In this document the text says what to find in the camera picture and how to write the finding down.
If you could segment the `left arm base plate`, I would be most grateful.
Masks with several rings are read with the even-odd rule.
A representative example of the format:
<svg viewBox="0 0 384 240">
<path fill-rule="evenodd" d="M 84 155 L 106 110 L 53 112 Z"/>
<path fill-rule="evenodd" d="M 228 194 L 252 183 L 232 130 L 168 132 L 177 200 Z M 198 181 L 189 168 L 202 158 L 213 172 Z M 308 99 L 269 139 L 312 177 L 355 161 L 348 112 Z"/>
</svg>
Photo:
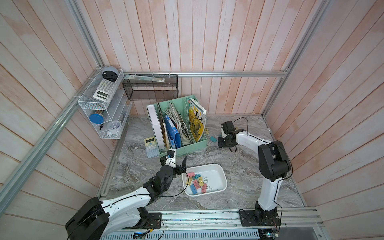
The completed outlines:
<svg viewBox="0 0 384 240">
<path fill-rule="evenodd" d="M 148 213 L 141 218 L 139 222 L 133 227 L 125 227 L 123 230 L 135 230 L 135 229 L 160 229 L 162 227 L 162 213 L 154 212 Z"/>
</svg>

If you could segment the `white plastic storage tray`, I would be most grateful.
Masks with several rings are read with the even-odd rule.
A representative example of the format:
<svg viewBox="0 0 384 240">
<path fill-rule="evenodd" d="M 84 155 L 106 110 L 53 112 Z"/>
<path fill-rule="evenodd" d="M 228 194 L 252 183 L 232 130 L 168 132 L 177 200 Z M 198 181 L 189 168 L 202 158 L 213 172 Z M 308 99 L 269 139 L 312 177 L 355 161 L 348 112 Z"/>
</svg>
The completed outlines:
<svg viewBox="0 0 384 240">
<path fill-rule="evenodd" d="M 201 177 L 197 180 L 194 179 L 196 174 L 201 174 Z M 186 184 L 187 179 L 193 179 L 192 184 L 195 185 L 198 193 L 196 195 L 192 194 L 190 186 Z M 208 164 L 203 166 L 187 168 L 187 173 L 182 174 L 183 179 L 183 188 L 185 193 L 190 197 L 197 197 L 201 195 L 220 193 L 226 190 L 228 186 L 228 181 L 225 175 L 223 168 L 218 164 Z M 201 187 L 203 184 L 208 184 L 212 188 L 212 192 L 202 194 Z"/>
</svg>

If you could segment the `white tape dispenser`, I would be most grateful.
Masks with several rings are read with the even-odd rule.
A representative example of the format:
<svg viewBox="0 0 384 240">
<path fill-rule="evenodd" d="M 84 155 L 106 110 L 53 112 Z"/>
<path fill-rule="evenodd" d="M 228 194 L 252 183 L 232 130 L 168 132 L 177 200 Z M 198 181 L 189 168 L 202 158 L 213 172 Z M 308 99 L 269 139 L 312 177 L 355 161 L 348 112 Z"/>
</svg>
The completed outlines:
<svg viewBox="0 0 384 240">
<path fill-rule="evenodd" d="M 107 136 L 110 138 L 116 138 L 119 136 L 122 123 L 118 120 L 110 121 L 107 125 Z"/>
</svg>

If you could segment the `green file organizer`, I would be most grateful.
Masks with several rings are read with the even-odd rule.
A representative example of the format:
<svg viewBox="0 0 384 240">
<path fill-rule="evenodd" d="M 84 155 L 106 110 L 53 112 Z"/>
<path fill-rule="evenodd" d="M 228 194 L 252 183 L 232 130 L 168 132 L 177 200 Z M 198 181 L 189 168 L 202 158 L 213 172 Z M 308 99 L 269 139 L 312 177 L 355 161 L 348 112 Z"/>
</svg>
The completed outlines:
<svg viewBox="0 0 384 240">
<path fill-rule="evenodd" d="M 206 110 L 194 95 L 147 106 L 160 155 L 175 148 L 178 155 L 207 147 Z"/>
</svg>

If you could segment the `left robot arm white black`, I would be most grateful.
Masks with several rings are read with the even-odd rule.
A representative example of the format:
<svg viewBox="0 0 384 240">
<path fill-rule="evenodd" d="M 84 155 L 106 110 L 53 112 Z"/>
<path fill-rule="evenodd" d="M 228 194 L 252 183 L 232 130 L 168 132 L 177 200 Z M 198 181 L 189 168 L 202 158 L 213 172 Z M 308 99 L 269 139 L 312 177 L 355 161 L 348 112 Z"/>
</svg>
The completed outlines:
<svg viewBox="0 0 384 240">
<path fill-rule="evenodd" d="M 124 228 L 148 226 L 146 206 L 163 198 L 173 179 L 187 171 L 186 157 L 181 165 L 170 154 L 160 162 L 160 170 L 139 189 L 111 200 L 89 199 L 65 224 L 68 239 L 99 240 Z"/>
</svg>

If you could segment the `small desk calculator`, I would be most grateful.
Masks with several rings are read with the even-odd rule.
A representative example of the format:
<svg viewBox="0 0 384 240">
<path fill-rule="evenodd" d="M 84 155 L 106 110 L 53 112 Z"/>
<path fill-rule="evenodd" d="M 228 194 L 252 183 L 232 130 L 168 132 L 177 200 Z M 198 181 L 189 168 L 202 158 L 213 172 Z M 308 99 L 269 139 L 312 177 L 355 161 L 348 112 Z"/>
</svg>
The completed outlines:
<svg viewBox="0 0 384 240">
<path fill-rule="evenodd" d="M 147 157 L 149 159 L 157 157 L 160 154 L 155 137 L 144 139 L 144 143 L 145 143 Z"/>
</svg>

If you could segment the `yellow art magazine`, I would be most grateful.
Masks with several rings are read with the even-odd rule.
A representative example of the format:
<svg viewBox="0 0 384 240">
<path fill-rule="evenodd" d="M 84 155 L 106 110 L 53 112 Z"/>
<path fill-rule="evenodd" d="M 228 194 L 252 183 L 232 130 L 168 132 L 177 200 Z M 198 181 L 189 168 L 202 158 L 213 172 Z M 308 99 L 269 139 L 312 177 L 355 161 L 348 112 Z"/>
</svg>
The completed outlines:
<svg viewBox="0 0 384 240">
<path fill-rule="evenodd" d="M 190 131 L 197 143 L 200 141 L 205 130 L 207 110 L 193 98 L 187 98 L 187 101 Z"/>
</svg>

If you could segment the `black mesh wall basket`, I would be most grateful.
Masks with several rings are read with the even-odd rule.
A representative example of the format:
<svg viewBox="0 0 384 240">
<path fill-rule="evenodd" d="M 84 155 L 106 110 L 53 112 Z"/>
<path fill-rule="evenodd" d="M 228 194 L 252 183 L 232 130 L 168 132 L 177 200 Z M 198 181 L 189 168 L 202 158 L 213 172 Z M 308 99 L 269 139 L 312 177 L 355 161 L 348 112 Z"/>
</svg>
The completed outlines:
<svg viewBox="0 0 384 240">
<path fill-rule="evenodd" d="M 130 101 L 167 101 L 179 95 L 178 75 L 141 74 L 139 76 L 164 78 L 164 83 L 123 79 L 122 85 Z"/>
</svg>

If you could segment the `yellow binder clip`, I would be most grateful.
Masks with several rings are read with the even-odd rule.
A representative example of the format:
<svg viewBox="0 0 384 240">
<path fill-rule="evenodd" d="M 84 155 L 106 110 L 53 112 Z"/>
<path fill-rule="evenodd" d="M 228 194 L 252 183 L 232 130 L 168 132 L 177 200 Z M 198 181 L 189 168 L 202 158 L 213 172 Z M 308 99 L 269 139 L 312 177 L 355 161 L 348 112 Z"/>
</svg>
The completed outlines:
<svg viewBox="0 0 384 240">
<path fill-rule="evenodd" d="M 192 184 L 192 182 L 193 182 L 193 179 L 188 178 L 186 184 L 187 184 L 188 186 L 190 186 L 190 185 Z"/>
</svg>

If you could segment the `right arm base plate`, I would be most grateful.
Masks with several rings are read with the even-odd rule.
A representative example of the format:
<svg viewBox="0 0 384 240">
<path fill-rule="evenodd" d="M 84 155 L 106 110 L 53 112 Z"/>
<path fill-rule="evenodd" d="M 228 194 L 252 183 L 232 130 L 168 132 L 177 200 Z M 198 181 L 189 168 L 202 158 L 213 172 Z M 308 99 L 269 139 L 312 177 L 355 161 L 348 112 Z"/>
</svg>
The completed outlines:
<svg viewBox="0 0 384 240">
<path fill-rule="evenodd" d="M 278 215 L 278 208 L 270 211 L 264 211 L 262 209 L 255 209 L 251 211 L 245 211 L 239 209 L 238 211 L 241 224 L 243 227 L 257 227 L 257 226 L 277 226 L 281 224 L 280 217 Z"/>
</svg>

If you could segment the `stack of papers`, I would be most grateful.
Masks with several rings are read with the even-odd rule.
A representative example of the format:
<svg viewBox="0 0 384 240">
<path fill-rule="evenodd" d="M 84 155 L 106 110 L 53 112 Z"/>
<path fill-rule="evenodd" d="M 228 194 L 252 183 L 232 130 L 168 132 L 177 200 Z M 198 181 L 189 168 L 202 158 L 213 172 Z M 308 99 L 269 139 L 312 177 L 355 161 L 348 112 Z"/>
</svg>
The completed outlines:
<svg viewBox="0 0 384 240">
<path fill-rule="evenodd" d="M 175 105 L 169 102 L 169 107 L 164 110 L 164 113 L 168 115 L 173 121 L 175 127 L 180 133 L 181 141 L 183 146 L 194 144 L 195 140 L 192 135 L 188 132 L 187 125 L 185 124 L 182 115 L 177 111 Z"/>
</svg>

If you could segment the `blue file folder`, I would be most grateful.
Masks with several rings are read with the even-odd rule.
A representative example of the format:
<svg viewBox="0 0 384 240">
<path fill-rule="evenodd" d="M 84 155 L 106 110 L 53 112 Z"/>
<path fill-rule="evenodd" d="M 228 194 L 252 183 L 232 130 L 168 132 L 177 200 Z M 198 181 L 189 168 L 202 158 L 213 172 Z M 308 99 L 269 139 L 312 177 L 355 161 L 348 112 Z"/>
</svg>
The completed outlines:
<svg viewBox="0 0 384 240">
<path fill-rule="evenodd" d="M 169 140 L 171 143 L 171 147 L 173 149 L 181 148 L 182 141 L 181 141 L 180 133 L 168 115 L 165 115 L 165 124 L 166 124 L 167 133 L 169 136 Z"/>
</svg>

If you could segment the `pink binder clip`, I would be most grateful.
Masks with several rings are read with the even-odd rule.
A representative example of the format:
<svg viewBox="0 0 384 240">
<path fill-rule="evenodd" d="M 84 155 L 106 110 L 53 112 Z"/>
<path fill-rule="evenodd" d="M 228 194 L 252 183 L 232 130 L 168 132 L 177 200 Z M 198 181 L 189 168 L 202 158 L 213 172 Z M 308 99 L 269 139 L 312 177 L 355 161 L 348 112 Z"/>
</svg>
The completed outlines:
<svg viewBox="0 0 384 240">
<path fill-rule="evenodd" d="M 212 192 L 212 188 L 208 184 L 203 184 L 201 187 L 201 193 L 206 194 Z"/>
</svg>

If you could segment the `blue binder clip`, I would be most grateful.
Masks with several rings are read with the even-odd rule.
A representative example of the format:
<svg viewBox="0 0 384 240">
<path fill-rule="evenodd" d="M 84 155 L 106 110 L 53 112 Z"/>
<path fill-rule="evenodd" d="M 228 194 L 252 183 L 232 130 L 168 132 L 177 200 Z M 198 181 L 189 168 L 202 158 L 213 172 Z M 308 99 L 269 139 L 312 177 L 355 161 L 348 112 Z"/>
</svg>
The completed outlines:
<svg viewBox="0 0 384 240">
<path fill-rule="evenodd" d="M 198 193 L 198 191 L 197 191 L 197 189 L 196 189 L 196 187 L 195 187 L 194 184 L 191 184 L 191 185 L 190 185 L 190 188 L 191 188 L 191 191 L 192 191 L 192 194 L 193 194 L 193 195 L 196 195 L 196 194 Z"/>
</svg>

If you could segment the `blue lid jar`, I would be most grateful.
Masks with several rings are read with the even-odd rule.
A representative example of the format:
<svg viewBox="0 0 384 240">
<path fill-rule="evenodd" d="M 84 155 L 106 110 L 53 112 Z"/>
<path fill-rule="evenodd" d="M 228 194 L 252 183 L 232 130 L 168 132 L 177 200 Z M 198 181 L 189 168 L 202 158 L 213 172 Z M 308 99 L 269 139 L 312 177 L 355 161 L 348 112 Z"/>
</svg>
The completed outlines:
<svg viewBox="0 0 384 240">
<path fill-rule="evenodd" d="M 104 111 L 103 110 L 97 110 L 94 113 L 90 114 L 89 120 L 91 123 L 100 125 L 104 122 Z"/>
</svg>

